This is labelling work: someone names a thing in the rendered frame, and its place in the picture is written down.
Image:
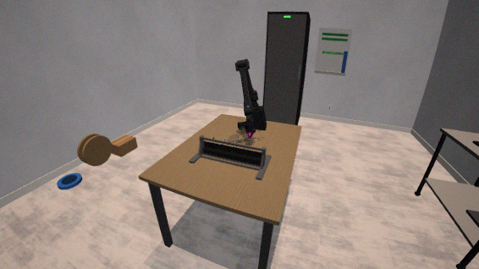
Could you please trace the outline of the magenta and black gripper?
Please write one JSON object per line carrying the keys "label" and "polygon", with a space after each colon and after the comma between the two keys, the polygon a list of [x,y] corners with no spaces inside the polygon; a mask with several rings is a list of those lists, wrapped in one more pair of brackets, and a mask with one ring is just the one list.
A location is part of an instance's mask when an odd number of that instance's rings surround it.
{"label": "magenta and black gripper", "polygon": [[[254,128],[254,123],[253,123],[253,125],[251,126],[251,129],[247,129],[247,128],[245,127],[245,131],[246,131],[246,133],[247,133],[247,135],[248,135],[248,137],[249,137],[249,139],[250,139],[250,138],[252,137],[252,135],[256,132],[256,129]],[[249,135],[249,133],[251,133],[251,135]]]}

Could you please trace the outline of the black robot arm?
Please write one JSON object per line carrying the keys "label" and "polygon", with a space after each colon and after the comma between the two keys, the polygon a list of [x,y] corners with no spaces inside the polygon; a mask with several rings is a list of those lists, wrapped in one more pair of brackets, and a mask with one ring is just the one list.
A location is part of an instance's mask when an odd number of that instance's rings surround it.
{"label": "black robot arm", "polygon": [[[260,110],[262,106],[259,106],[259,104],[257,103],[258,95],[257,95],[257,92],[254,91],[251,85],[250,75],[248,76],[249,74],[248,69],[250,68],[248,59],[237,61],[237,63],[235,63],[235,68],[236,68],[236,71],[240,72],[243,95],[244,95],[244,113],[246,116],[245,122],[238,123],[238,129],[242,130],[244,127],[246,127],[247,129],[251,129],[251,126],[254,123],[253,115],[255,115],[255,111]],[[257,95],[257,99],[256,99],[256,95]]]}

